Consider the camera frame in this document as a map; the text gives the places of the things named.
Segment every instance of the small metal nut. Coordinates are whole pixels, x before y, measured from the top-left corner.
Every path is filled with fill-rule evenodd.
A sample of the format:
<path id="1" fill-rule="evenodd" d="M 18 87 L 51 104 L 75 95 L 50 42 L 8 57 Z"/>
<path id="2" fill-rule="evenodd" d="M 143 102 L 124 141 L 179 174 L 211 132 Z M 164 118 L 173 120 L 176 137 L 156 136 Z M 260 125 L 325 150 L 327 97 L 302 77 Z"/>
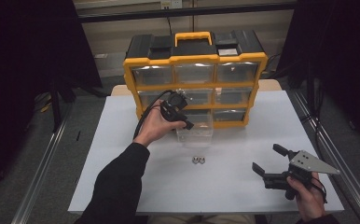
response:
<path id="1" fill-rule="evenodd" d="M 204 157 L 199 157 L 199 159 L 200 159 L 200 164 L 204 164 L 204 163 L 205 163 Z"/>
<path id="2" fill-rule="evenodd" d="M 200 158 L 199 157 L 193 157 L 192 162 L 197 164 L 198 162 L 200 162 Z"/>

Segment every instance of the white table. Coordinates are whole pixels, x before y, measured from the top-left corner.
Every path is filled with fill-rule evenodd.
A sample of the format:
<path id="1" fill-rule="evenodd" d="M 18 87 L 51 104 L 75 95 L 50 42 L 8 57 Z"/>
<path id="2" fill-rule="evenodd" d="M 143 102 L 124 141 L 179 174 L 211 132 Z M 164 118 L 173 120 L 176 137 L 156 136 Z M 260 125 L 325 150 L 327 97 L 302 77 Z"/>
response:
<path id="1" fill-rule="evenodd" d="M 97 174 L 132 141 L 137 124 L 132 96 L 108 97 L 90 153 L 68 211 L 82 213 Z M 316 155 L 285 91 L 259 91 L 244 128 L 216 129 L 209 148 L 183 148 L 175 133 L 150 145 L 138 215 L 206 215 L 297 212 L 284 191 L 265 189 L 252 171 L 256 162 L 267 173 L 288 168 L 288 158 L 272 150 L 274 143 Z M 192 163 L 203 156 L 204 164 Z M 343 210 L 326 175 L 327 212 Z"/>

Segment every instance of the storage organizer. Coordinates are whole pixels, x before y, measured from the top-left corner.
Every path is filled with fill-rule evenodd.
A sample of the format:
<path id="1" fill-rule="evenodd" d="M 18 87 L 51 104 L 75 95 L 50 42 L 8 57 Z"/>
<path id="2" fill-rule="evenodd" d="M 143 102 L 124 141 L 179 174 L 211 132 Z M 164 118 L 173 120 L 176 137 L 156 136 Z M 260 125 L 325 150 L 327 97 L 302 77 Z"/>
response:
<path id="1" fill-rule="evenodd" d="M 254 31 L 136 35 L 124 77 L 138 118 L 161 92 L 182 91 L 189 118 L 209 117 L 214 128 L 226 128 L 248 123 L 266 63 Z"/>

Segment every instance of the finger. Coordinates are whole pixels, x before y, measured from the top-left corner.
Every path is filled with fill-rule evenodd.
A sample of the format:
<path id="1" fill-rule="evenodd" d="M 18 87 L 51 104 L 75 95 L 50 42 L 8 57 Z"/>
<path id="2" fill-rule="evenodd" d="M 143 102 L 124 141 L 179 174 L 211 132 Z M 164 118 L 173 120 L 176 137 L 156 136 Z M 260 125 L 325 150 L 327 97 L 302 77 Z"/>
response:
<path id="1" fill-rule="evenodd" d="M 319 174 L 317 174 L 316 172 L 312 172 L 312 176 L 316 179 L 319 179 Z"/>
<path id="2" fill-rule="evenodd" d="M 319 179 L 319 175 L 315 172 L 312 172 L 312 176 L 313 176 L 313 179 L 312 179 L 312 183 L 319 187 L 319 188 L 322 188 L 322 184 L 320 183 L 320 179 Z"/>
<path id="3" fill-rule="evenodd" d="M 186 123 L 183 121 L 174 121 L 174 122 L 170 122 L 170 124 L 172 129 L 180 129 L 187 126 Z"/>
<path id="4" fill-rule="evenodd" d="M 155 106 L 155 105 L 160 105 L 160 103 L 162 103 L 162 101 L 163 101 L 163 100 L 158 99 L 158 100 L 153 104 L 153 106 Z"/>
<path id="5" fill-rule="evenodd" d="M 305 188 L 305 186 L 303 186 L 303 184 L 298 180 L 296 180 L 295 178 L 289 176 L 287 178 L 287 182 L 291 186 L 291 188 L 298 191 L 302 199 L 307 199 L 312 196 L 311 193 Z"/>

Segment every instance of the black wire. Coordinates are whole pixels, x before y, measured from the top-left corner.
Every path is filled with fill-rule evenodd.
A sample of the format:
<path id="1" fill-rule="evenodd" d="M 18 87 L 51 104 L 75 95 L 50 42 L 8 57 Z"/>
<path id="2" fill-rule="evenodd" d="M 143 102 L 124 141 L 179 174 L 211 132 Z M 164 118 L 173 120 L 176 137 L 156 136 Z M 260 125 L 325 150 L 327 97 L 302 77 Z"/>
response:
<path id="1" fill-rule="evenodd" d="M 163 91 L 160 95 L 157 96 L 156 99 L 154 99 L 151 104 L 145 109 L 145 113 L 143 113 L 142 117 L 139 119 L 139 122 L 137 123 L 136 129 L 134 130 L 134 134 L 133 134 L 133 139 L 135 139 L 137 137 L 137 135 L 140 132 L 140 129 L 142 128 L 142 124 L 143 122 L 145 122 L 145 118 L 147 118 L 148 114 L 150 113 L 151 109 L 153 108 L 154 103 L 160 98 L 162 97 L 164 94 L 166 93 L 174 93 L 174 91 L 171 90 L 167 90 L 167 91 Z"/>
<path id="2" fill-rule="evenodd" d="M 273 215 L 270 215 L 270 220 L 268 221 L 268 224 L 270 224 L 272 222 L 272 217 L 273 217 Z"/>
<path id="3" fill-rule="evenodd" d="M 272 74 L 270 77 L 267 77 L 266 79 L 273 79 L 273 78 L 279 78 L 279 77 L 285 77 L 288 76 L 285 75 L 283 76 L 283 74 L 285 74 L 288 70 L 290 70 L 291 68 L 293 68 L 294 66 L 298 65 L 300 62 L 302 62 L 302 60 L 298 59 L 298 60 L 294 60 L 292 63 L 290 63 L 287 67 L 276 71 L 274 74 Z"/>
<path id="4" fill-rule="evenodd" d="M 49 95 L 49 92 L 47 92 L 43 97 L 41 97 L 42 95 L 43 95 L 43 93 L 40 93 L 40 94 L 38 94 L 38 96 L 35 97 L 35 98 L 37 98 L 35 100 L 35 105 L 40 103 L 42 100 L 46 99 L 47 96 Z"/>
<path id="5" fill-rule="evenodd" d="M 168 20 L 168 24 L 169 24 L 169 34 L 172 34 L 172 26 L 171 26 L 171 20 L 169 19 L 169 17 L 166 18 L 166 20 Z"/>

